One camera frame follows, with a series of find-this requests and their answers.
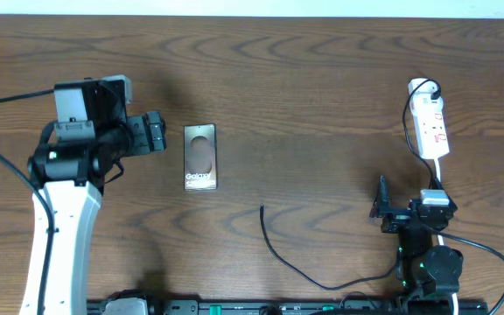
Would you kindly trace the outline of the white power strip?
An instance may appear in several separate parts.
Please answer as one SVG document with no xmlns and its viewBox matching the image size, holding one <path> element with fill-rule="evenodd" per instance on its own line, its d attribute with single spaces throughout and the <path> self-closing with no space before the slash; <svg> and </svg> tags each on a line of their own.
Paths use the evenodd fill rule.
<svg viewBox="0 0 504 315">
<path fill-rule="evenodd" d="M 450 152 L 443 107 L 442 97 L 432 100 L 429 94 L 416 94 L 410 101 L 417 148 L 423 159 L 439 159 Z"/>
</svg>

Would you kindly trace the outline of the Samsung Galaxy smartphone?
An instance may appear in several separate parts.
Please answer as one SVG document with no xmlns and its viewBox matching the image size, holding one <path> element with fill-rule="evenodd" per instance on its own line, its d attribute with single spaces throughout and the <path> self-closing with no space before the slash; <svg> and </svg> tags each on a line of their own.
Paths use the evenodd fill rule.
<svg viewBox="0 0 504 315">
<path fill-rule="evenodd" d="M 184 187 L 186 191 L 214 190 L 217 179 L 216 126 L 184 127 Z"/>
</svg>

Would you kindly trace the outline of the white USB charger adapter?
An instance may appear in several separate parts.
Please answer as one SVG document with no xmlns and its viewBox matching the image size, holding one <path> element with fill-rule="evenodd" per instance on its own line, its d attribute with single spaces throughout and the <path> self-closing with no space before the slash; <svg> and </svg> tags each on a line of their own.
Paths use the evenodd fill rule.
<svg viewBox="0 0 504 315">
<path fill-rule="evenodd" d="M 416 95 L 427 94 L 435 101 L 442 96 L 442 88 L 440 84 L 429 78 L 415 78 L 408 84 L 409 98 L 413 100 Z"/>
</svg>

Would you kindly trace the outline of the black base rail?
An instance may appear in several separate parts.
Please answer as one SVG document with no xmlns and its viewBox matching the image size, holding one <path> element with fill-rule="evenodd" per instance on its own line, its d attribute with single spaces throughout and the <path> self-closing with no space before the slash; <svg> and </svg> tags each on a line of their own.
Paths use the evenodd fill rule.
<svg viewBox="0 0 504 315">
<path fill-rule="evenodd" d="M 447 301 L 412 300 L 403 306 L 394 299 L 348 294 L 340 300 L 160 300 L 139 292 L 121 292 L 87 302 L 87 314 L 157 315 L 302 315 L 302 314 L 487 314 L 487 304 L 461 300 L 454 311 Z"/>
</svg>

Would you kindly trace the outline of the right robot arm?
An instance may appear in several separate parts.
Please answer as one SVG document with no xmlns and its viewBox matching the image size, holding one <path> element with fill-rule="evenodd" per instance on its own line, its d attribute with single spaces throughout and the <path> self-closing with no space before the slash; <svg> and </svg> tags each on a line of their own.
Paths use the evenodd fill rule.
<svg viewBox="0 0 504 315">
<path fill-rule="evenodd" d="M 384 177 L 380 177 L 370 217 L 381 219 L 381 231 L 398 235 L 397 276 L 405 292 L 396 299 L 407 314 L 458 314 L 459 278 L 464 257 L 433 237 L 448 227 L 458 210 L 438 180 L 406 207 L 391 205 Z"/>
</svg>

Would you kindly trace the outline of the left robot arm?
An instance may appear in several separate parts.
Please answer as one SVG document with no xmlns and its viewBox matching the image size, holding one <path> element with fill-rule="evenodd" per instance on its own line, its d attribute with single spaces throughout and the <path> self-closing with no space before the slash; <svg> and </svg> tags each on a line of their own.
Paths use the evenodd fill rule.
<svg viewBox="0 0 504 315">
<path fill-rule="evenodd" d="M 34 233 L 20 313 L 84 314 L 91 238 L 107 174 L 122 158 L 166 148 L 158 112 L 129 116 L 124 75 L 58 83 L 57 118 L 28 159 Z"/>
</svg>

